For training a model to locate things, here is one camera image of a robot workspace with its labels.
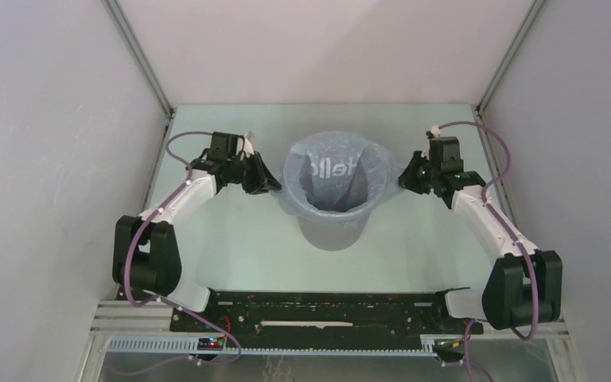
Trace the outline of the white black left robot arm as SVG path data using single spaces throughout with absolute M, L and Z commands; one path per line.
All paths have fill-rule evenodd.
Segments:
M 208 147 L 187 160 L 167 147 L 165 152 L 185 167 L 177 187 L 137 216 L 122 216 L 115 225 L 111 275 L 133 306 L 157 298 L 189 311 L 189 321 L 200 331 L 218 325 L 220 311 L 209 303 L 212 291 L 187 271 L 177 243 L 176 228 L 206 201 L 228 185 L 241 185 L 249 195 L 281 190 L 261 154 L 253 134 L 209 132 Z

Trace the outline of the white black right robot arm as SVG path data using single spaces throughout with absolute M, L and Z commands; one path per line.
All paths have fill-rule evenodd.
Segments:
M 454 331 L 463 319 L 487 322 L 494 329 L 510 329 L 525 341 L 535 337 L 540 324 L 561 314 L 562 260 L 529 240 L 494 202 L 489 192 L 500 181 L 485 181 L 465 170 L 460 142 L 431 127 L 428 150 L 417 150 L 398 179 L 400 188 L 418 195 L 433 194 L 458 215 L 488 256 L 492 270 L 482 289 L 443 291 L 430 320 L 443 333 Z

